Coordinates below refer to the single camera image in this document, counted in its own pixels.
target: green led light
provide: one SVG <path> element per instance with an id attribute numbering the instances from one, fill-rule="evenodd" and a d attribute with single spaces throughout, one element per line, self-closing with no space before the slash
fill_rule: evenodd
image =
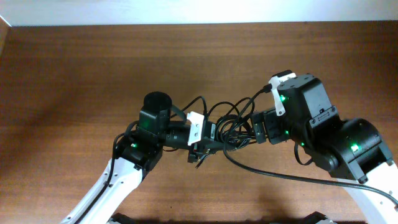
<path id="1" fill-rule="evenodd" d="M 356 152 L 359 149 L 359 146 L 357 144 L 353 144 L 351 146 L 351 149 L 353 150 L 353 152 Z"/>

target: white mounting plate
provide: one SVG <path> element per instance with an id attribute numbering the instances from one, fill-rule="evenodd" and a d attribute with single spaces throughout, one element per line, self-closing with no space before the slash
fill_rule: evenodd
<path id="1" fill-rule="evenodd" d="M 278 77 L 278 76 L 274 76 L 272 77 L 268 83 L 270 83 L 272 85 L 272 89 L 271 92 L 274 95 L 274 101 L 275 101 L 275 109 L 276 109 L 276 115 L 277 116 L 282 116 L 283 114 L 285 114 L 285 108 L 284 105 L 282 104 L 281 100 L 280 100 L 280 96 L 277 90 L 277 87 L 284 81 L 287 81 L 290 78 L 294 78 L 296 77 L 296 74 L 294 72 L 288 74 L 288 75 L 284 75 L 282 77 Z"/>
<path id="2" fill-rule="evenodd" d="M 189 131 L 188 138 L 188 145 L 191 146 L 193 143 L 201 140 L 205 116 L 192 111 L 191 113 L 187 114 L 187 119 L 191 121 L 191 129 Z"/>

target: wire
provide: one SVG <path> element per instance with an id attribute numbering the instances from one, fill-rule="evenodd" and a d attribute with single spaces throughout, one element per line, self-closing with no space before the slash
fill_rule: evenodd
<path id="1" fill-rule="evenodd" d="M 203 161 L 205 161 L 205 159 L 207 157 L 209 157 L 211 154 L 204 154 L 201 158 L 200 158 L 200 162 L 198 163 L 198 165 L 195 167 L 196 169 L 200 167 L 200 165 L 203 163 Z"/>
<path id="2" fill-rule="evenodd" d="M 223 148 L 223 152 L 225 157 L 231 161 L 233 164 L 237 165 L 238 167 L 245 169 L 247 171 L 256 173 L 256 174 L 261 174 L 261 175 L 267 175 L 270 177 L 278 177 L 278 178 L 282 178 L 282 179 L 288 179 L 288 180 L 297 180 L 297 181 L 302 181 L 302 182 L 309 182 L 309 183 L 314 183 L 314 184 L 323 184 L 323 185 L 331 185 L 331 186 L 339 186 L 339 187 L 351 187 L 354 189 L 361 189 L 361 190 L 368 190 L 377 194 L 380 194 L 386 198 L 388 198 L 389 200 L 391 200 L 396 206 L 398 206 L 398 200 L 395 199 L 393 196 L 391 196 L 390 194 L 387 194 L 379 189 L 375 189 L 374 187 L 369 187 L 366 185 L 361 185 L 361 184 L 350 184 L 350 183 L 343 183 L 343 182 L 337 182 L 337 181 L 330 181 L 330 180 L 320 180 L 320 179 L 313 179 L 313 178 L 308 178 L 308 177 L 298 177 L 298 176 L 294 176 L 294 175 L 286 175 L 286 174 L 278 174 L 275 172 L 268 172 L 268 171 L 264 171 L 264 170 L 259 170 L 259 169 L 255 169 L 249 166 L 246 166 L 236 160 L 234 160 L 229 154 L 228 151 L 226 149 L 226 143 L 228 142 L 231 133 L 233 132 L 233 128 L 234 125 L 239 121 L 240 117 L 242 117 L 242 114 L 247 110 L 247 108 L 249 107 L 249 105 L 264 91 L 264 89 L 260 90 L 259 92 L 257 92 L 250 100 L 249 102 L 246 104 L 246 106 L 242 109 L 242 111 L 239 113 L 238 117 L 234 120 L 231 128 L 228 131 L 226 140 L 224 142 L 224 148 Z"/>
<path id="3" fill-rule="evenodd" d="M 199 99 L 201 99 L 202 102 L 203 102 L 203 115 L 204 115 L 205 117 L 207 117 L 207 105 L 206 105 L 206 100 L 205 100 L 205 98 L 204 98 L 203 96 L 198 96 L 198 97 L 196 97 L 196 98 L 195 98 L 194 100 L 192 100 L 191 103 L 189 103 L 186 107 L 182 108 L 181 111 L 185 111 L 186 109 L 188 109 L 190 106 L 192 106 L 192 104 L 194 104 L 194 103 L 195 103 L 196 101 L 198 101 Z M 174 118 L 176 115 L 177 115 L 177 114 L 173 114 L 173 115 L 170 117 L 170 119 L 171 119 L 171 118 Z"/>
<path id="4" fill-rule="evenodd" d="M 297 143 L 294 144 L 294 156 L 296 157 L 296 161 L 303 166 L 308 166 L 312 163 L 312 158 L 309 159 L 306 163 L 303 163 L 300 160 L 300 156 L 299 156 L 299 145 Z"/>
<path id="5" fill-rule="evenodd" d="M 124 137 L 129 136 L 129 133 L 131 132 L 131 129 L 137 125 L 139 123 L 139 121 L 134 121 L 133 123 L 129 124 L 129 126 L 127 126 L 126 131 L 124 132 Z"/>
<path id="6" fill-rule="evenodd" d="M 239 100 L 237 103 L 232 104 L 228 101 L 220 102 L 215 104 L 210 110 L 208 115 L 210 116 L 211 112 L 219 105 L 230 105 L 232 108 L 222 117 L 220 117 L 216 123 L 216 131 L 215 131 L 215 140 L 219 142 L 226 142 L 226 134 L 228 130 L 228 126 L 231 126 L 234 120 L 239 115 L 239 110 L 237 106 L 242 102 L 250 100 L 250 97 L 245 97 Z M 230 151 L 235 151 L 237 149 L 241 149 L 250 144 L 250 140 L 255 139 L 254 134 L 252 133 L 252 127 L 248 123 L 248 119 L 251 117 L 255 109 L 254 102 L 252 103 L 252 108 L 250 113 L 248 113 L 244 118 L 241 118 L 239 123 L 235 125 L 234 129 L 238 129 L 239 131 L 234 131 L 233 135 L 230 136 L 228 144 L 235 146 L 233 149 L 229 149 Z"/>
<path id="7" fill-rule="evenodd" d="M 177 151 L 177 150 L 179 150 L 179 149 L 169 149 L 169 150 L 163 149 L 164 152 L 175 152 L 175 151 Z"/>

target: wooden surface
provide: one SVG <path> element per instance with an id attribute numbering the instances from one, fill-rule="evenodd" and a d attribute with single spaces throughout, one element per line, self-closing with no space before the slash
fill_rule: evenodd
<path id="1" fill-rule="evenodd" d="M 148 92 L 164 91 L 180 107 L 198 95 L 208 105 L 238 101 L 286 69 L 320 78 L 341 117 L 372 122 L 398 161 L 397 37 L 397 22 L 11 28 L 0 61 L 0 220 L 57 223 L 66 216 L 102 173 L 115 135 L 138 119 Z M 262 95 L 257 109 L 272 102 Z M 298 165 L 291 142 L 253 145 L 233 157 L 330 179 L 314 165 Z M 222 154 L 199 169 L 186 161 L 186 151 L 165 153 L 117 212 L 243 221 L 319 211 L 364 220 L 338 187 L 250 174 Z"/>
<path id="2" fill-rule="evenodd" d="M 0 18 L 0 56 L 2 53 L 2 48 L 4 46 L 4 43 L 6 42 L 6 37 L 7 37 L 7 32 L 8 32 L 8 25 L 4 20 Z"/>

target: robotic arm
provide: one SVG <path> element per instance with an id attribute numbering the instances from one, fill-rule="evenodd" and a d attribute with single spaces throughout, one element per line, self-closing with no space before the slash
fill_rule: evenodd
<path id="1" fill-rule="evenodd" d="M 275 108 L 254 113 L 254 99 L 271 92 Z M 185 111 L 196 100 L 205 105 L 203 114 Z M 242 111 L 241 102 L 249 100 Z M 252 98 L 235 105 L 221 102 L 209 112 L 203 97 L 183 110 L 172 104 L 165 93 L 153 92 L 144 98 L 139 121 L 117 136 L 113 156 L 105 171 L 75 209 L 61 223 L 106 223 L 119 204 L 145 178 L 162 157 L 163 147 L 188 150 L 188 162 L 203 161 L 217 151 L 237 166 L 258 174 L 344 187 L 355 199 L 369 223 L 398 220 L 397 166 L 377 129 L 364 119 L 342 121 L 321 83 L 313 75 L 296 76 L 290 70 L 274 75 Z M 229 104 L 232 109 L 216 123 L 208 120 L 213 109 Z M 242 116 L 251 105 L 251 111 Z M 171 121 L 179 116 L 181 121 Z M 253 143 L 295 142 L 296 159 L 316 166 L 337 178 L 337 182 L 309 179 L 257 170 L 234 160 L 229 151 Z M 312 157 L 302 163 L 298 146 Z"/>

